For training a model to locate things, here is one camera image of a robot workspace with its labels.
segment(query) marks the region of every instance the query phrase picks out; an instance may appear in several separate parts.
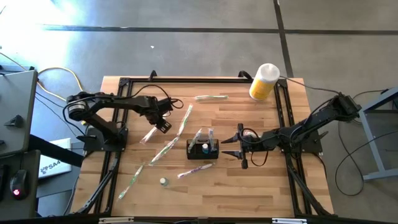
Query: cable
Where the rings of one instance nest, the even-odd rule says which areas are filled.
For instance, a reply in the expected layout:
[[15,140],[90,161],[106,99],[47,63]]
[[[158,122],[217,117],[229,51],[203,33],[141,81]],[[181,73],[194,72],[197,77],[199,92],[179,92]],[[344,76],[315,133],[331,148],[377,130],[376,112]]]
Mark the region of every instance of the cable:
[[[355,195],[358,195],[359,193],[361,193],[362,190],[363,190],[363,187],[364,187],[364,180],[363,180],[362,172],[360,171],[358,165],[355,163],[355,161],[354,161],[354,159],[352,158],[351,155],[352,155],[354,152],[356,152],[356,151],[358,151],[359,149],[361,149],[362,147],[364,147],[364,146],[366,146],[367,144],[369,144],[370,142],[373,142],[373,141],[375,141],[375,140],[377,140],[377,139],[379,139],[379,138],[381,138],[381,137],[387,136],[387,135],[389,135],[389,134],[394,134],[394,133],[398,133],[398,130],[396,130],[396,131],[391,131],[391,132],[386,133],[386,134],[382,134],[382,135],[380,135],[380,136],[378,136],[378,137],[376,137],[376,138],[374,138],[374,139],[368,141],[367,143],[363,144],[362,146],[359,146],[359,147],[356,148],[353,152],[348,152],[348,150],[345,148],[346,151],[347,151],[347,153],[348,153],[348,155],[347,155],[346,157],[344,157],[344,159],[338,164],[338,166],[337,166],[337,168],[336,168],[336,172],[335,172],[335,184],[336,184],[337,189],[338,189],[342,194],[347,195],[347,196],[355,196]],[[343,162],[344,162],[348,157],[350,157],[350,158],[353,160],[355,166],[357,167],[359,173],[361,174],[361,180],[362,180],[362,181],[361,181],[361,189],[360,189],[358,192],[354,193],[354,194],[347,194],[347,193],[343,192],[343,191],[340,189],[340,187],[339,187],[339,185],[338,185],[338,183],[337,183],[337,172],[338,172],[338,169],[340,168],[340,166],[343,164]]]
[[58,106],[59,108],[63,108],[63,106],[61,106],[61,105],[57,104],[56,102],[54,102],[54,101],[48,99],[47,97],[41,95],[40,93],[37,93],[37,92],[36,92],[36,94],[38,94],[38,95],[41,96],[42,98],[45,98],[46,100],[48,100],[49,102],[51,102],[51,103],[54,104],[55,106]]
[[[369,91],[363,91],[362,93],[358,93],[357,95],[355,95],[354,97],[353,97],[353,100],[355,101],[355,98],[357,97],[357,96],[360,96],[360,95],[362,95],[362,94],[365,94],[365,93],[377,93],[377,92],[382,92],[382,91],[384,91],[384,90],[369,90]],[[356,123],[356,124],[362,124],[362,122],[360,122],[360,121],[357,121],[357,120],[353,120],[353,122],[354,123]]]
[[362,175],[361,170],[359,169],[359,166],[357,165],[357,163],[355,162],[355,160],[354,160],[354,158],[351,156],[351,154],[348,152],[347,147],[346,147],[346,145],[345,145],[344,142],[343,142],[343,138],[341,137],[341,133],[340,133],[340,123],[341,123],[341,121],[339,121],[339,122],[337,123],[338,137],[340,138],[340,141],[341,141],[341,144],[342,144],[343,147],[344,147],[344,150],[347,152],[347,154],[349,155],[349,157],[350,157],[351,160],[353,161],[356,170],[359,172],[359,175],[361,176],[361,187],[360,187],[360,189],[359,189],[356,193],[354,193],[354,194],[346,194],[346,193],[344,193],[343,191],[341,191],[341,189],[339,188],[337,182],[336,182],[336,186],[337,186],[337,189],[338,189],[342,194],[347,195],[347,196],[355,196],[355,195],[358,195],[359,193],[361,193],[362,190],[363,190],[363,187],[364,187],[364,186],[363,186],[363,185],[364,185],[363,175]]
[[293,153],[293,152],[291,152],[291,153],[290,153],[290,156],[291,156],[293,159],[295,159],[295,160],[300,159],[300,158],[301,158],[301,152],[298,152],[298,153]]
[[[47,71],[47,70],[51,70],[51,69],[62,69],[62,70],[65,70],[65,71],[70,72],[70,73],[75,77],[76,82],[77,82],[77,85],[79,86],[80,91],[83,91],[83,88],[81,87],[79,78],[77,77],[77,75],[76,75],[72,70],[70,70],[70,69],[68,69],[68,68],[63,68],[63,67],[50,67],[50,68],[46,68],[46,69],[40,71],[39,74],[38,74],[38,76],[39,76],[41,73],[43,73],[43,72],[45,72],[45,71]],[[41,89],[43,89],[44,92],[46,92],[46,93],[48,93],[48,94],[50,94],[50,95],[52,95],[52,96],[55,96],[55,97],[57,97],[58,99],[61,99],[61,100],[63,100],[63,101],[66,101],[65,98],[63,98],[63,97],[61,97],[61,96],[59,96],[59,95],[57,95],[57,94],[55,94],[55,93],[52,93],[52,92],[46,90],[46,89],[44,88],[44,86],[43,86],[39,81],[37,81],[37,84],[38,84],[38,86],[39,86]]]
[[[133,95],[131,95],[131,96],[117,97],[116,99],[123,100],[123,99],[133,98],[133,97],[135,97],[136,95],[138,95],[138,93],[140,93],[143,89],[145,89],[145,88],[147,88],[147,87],[150,87],[150,86],[154,86],[154,87],[157,87],[157,88],[159,88],[160,90],[162,90],[162,91],[164,92],[164,94],[166,95],[166,97],[172,102],[172,106],[173,106],[174,108],[176,108],[176,109],[181,109],[181,108],[184,107],[184,103],[183,103],[182,100],[176,99],[176,98],[171,98],[171,97],[169,96],[169,94],[167,94],[167,92],[166,92],[162,87],[160,87],[160,86],[158,86],[158,85],[154,85],[154,84],[150,84],[150,85],[145,85],[145,86],[143,86],[143,87],[140,88],[135,94],[133,94]],[[181,102],[182,105],[181,105],[181,106],[175,106],[174,103],[176,103],[176,102]]]
[[245,143],[248,143],[248,144],[259,144],[259,143],[262,143],[262,142],[264,142],[264,141],[266,141],[266,140],[269,140],[269,139],[272,139],[272,138],[276,138],[276,137],[277,137],[277,136],[275,135],[275,136],[272,136],[272,137],[269,137],[269,138],[261,139],[260,141],[249,142],[249,141],[243,139],[243,131],[244,131],[244,130],[252,131],[252,132],[256,135],[257,138],[260,138],[260,137],[259,137],[259,135],[257,134],[257,132],[256,132],[255,130],[251,129],[251,128],[244,128],[244,129],[242,129],[238,134],[239,134],[239,136],[241,137],[242,142],[245,142]]
[[268,152],[269,152],[269,151],[267,151],[266,158],[264,159],[264,162],[263,162],[261,165],[258,165],[258,164],[256,164],[256,163],[253,161],[254,152],[252,152],[252,153],[251,153],[251,156],[250,156],[251,163],[253,163],[253,164],[254,164],[255,166],[257,166],[257,167],[262,167],[262,166],[267,162]]
[[1,11],[0,11],[0,15],[2,14],[2,12],[4,11],[4,9],[7,7],[7,5],[5,5],[2,9],[1,9]]
[[70,194],[70,198],[69,198],[67,207],[65,208],[65,211],[63,212],[63,215],[67,215],[69,206],[70,206],[70,204],[71,204],[71,202],[72,202],[72,198],[73,198],[73,196],[74,196],[74,194],[75,194],[75,190],[76,190],[77,180],[78,180],[78,179],[79,179],[79,175],[76,177],[75,183],[73,184],[72,193]]
[[47,107],[53,114],[55,114],[62,122],[64,122],[68,129],[73,133],[74,136],[76,136],[76,134],[72,131],[72,129],[69,127],[69,125],[53,110],[51,109],[49,106],[47,106],[43,101],[41,101],[39,98],[37,98],[35,96],[36,100],[38,100],[39,102],[41,102],[45,107]]
[[328,174],[326,173],[326,166],[325,163],[323,162],[323,159],[315,152],[313,153],[313,155],[316,156],[319,159],[319,161],[322,163],[323,170],[325,171],[325,177],[328,177]]
[[[27,71],[26,68],[24,68],[22,65],[20,65],[20,64],[19,64],[18,62],[16,62],[15,60],[11,59],[10,57],[8,57],[7,55],[5,55],[5,54],[3,54],[3,53],[1,53],[1,52],[0,52],[0,54],[3,55],[3,56],[5,56],[6,58],[8,58],[10,61],[14,62],[15,64],[17,64],[18,66],[20,66],[21,69],[23,69],[24,71]],[[70,70],[70,69],[68,69],[68,68],[63,68],[63,67],[50,67],[50,68],[45,68],[44,70],[40,71],[40,72],[38,73],[37,76],[39,76],[41,73],[43,73],[43,72],[45,72],[45,71],[47,71],[47,70],[51,70],[51,69],[62,69],[62,70],[65,70],[65,71],[70,72],[70,73],[75,77],[76,82],[77,82],[77,85],[79,86],[79,89],[80,89],[81,91],[83,91],[83,88],[81,87],[79,78],[77,77],[77,75],[76,75],[72,70]],[[44,88],[44,86],[43,86],[39,81],[37,81],[36,83],[38,84],[38,86],[39,86],[41,89],[43,89],[44,92],[46,92],[46,93],[48,93],[48,94],[50,94],[50,95],[52,95],[52,96],[55,96],[55,97],[57,97],[57,98],[60,99],[60,100],[66,101],[65,98],[63,98],[63,97],[61,97],[61,96],[59,96],[59,95],[57,95],[57,94],[55,94],[55,93],[52,93],[52,92],[46,90],[46,89]]]
[[19,169],[22,169],[22,163],[24,162],[24,153],[21,153],[21,158],[19,160]]
[[298,81],[295,81],[295,80],[293,80],[293,79],[291,79],[291,78],[287,78],[287,77],[282,76],[282,75],[281,75],[280,77],[281,77],[281,78],[284,78],[284,79],[287,79],[287,80],[289,80],[289,81],[291,81],[291,82],[297,83],[297,84],[299,84],[299,85],[302,85],[302,86],[304,86],[304,87],[313,89],[313,90],[329,91],[329,92],[333,92],[333,93],[336,93],[336,94],[340,94],[340,93],[337,92],[336,90],[329,90],[329,89],[326,89],[326,88],[315,88],[315,87],[308,86],[308,85],[303,84],[303,83],[299,83]]
[[8,57],[7,55],[3,54],[0,52],[1,55],[5,56],[6,58],[8,58],[8,60],[14,62],[15,64],[17,64],[18,66],[21,67],[21,69],[23,69],[23,71],[27,71],[26,68],[24,68],[22,65],[20,65],[18,62],[14,61],[13,59],[11,59],[10,57]]

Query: yellow container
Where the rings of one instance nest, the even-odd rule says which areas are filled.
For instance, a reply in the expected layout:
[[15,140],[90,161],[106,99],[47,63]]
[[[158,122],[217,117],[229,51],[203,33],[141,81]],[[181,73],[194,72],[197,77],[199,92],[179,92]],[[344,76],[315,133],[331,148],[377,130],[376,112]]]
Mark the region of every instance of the yellow container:
[[254,100],[265,100],[275,83],[278,81],[280,72],[278,67],[271,63],[265,63],[259,70],[251,84],[249,94]]

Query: gray metal frame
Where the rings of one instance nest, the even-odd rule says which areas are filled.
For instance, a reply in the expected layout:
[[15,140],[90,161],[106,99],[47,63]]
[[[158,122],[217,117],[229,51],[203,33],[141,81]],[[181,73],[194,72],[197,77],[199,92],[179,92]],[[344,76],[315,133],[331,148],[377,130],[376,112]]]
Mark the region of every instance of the gray metal frame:
[[[359,116],[361,118],[363,128],[366,133],[366,137],[368,138],[368,141],[373,140],[376,136],[376,131],[371,129],[371,125],[369,123],[369,116],[370,114],[378,113],[378,114],[395,114],[397,116],[398,120],[398,113],[397,110],[376,110],[382,105],[385,105],[386,103],[393,101],[398,97],[398,87],[392,88],[388,90],[387,92],[381,94],[379,98],[376,101],[373,101],[366,106],[364,106],[361,111],[359,112]],[[391,169],[388,160],[388,156],[386,154],[385,150],[379,150],[377,148],[377,143],[380,143],[379,141],[371,141],[369,143],[369,146],[372,150],[374,160],[376,161],[377,168],[379,169],[378,172],[372,172],[368,175],[363,175],[364,180],[373,180],[373,179],[380,179],[380,178],[385,178],[385,177],[393,177],[393,176],[398,176],[398,169]]]

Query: white lid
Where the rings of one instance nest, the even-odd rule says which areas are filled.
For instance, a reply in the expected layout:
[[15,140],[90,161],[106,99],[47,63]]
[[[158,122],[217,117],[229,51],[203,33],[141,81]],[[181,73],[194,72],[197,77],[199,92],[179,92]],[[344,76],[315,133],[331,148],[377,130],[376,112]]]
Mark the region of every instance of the white lid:
[[259,67],[256,76],[264,82],[275,83],[280,76],[280,71],[275,65],[265,63]]

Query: black holder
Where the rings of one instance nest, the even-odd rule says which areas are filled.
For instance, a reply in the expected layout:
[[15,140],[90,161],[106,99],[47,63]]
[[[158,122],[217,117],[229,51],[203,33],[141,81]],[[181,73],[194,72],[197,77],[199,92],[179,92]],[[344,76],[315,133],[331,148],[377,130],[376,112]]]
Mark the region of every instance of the black holder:
[[[218,139],[214,139],[214,148],[216,150],[212,151],[210,146],[210,140],[197,140],[195,145],[191,148],[191,153],[188,153],[188,146],[191,144],[192,139],[187,140],[187,157],[188,159],[218,159],[218,154],[220,153]],[[209,147],[209,153],[204,153],[201,149],[203,144],[207,144]]]

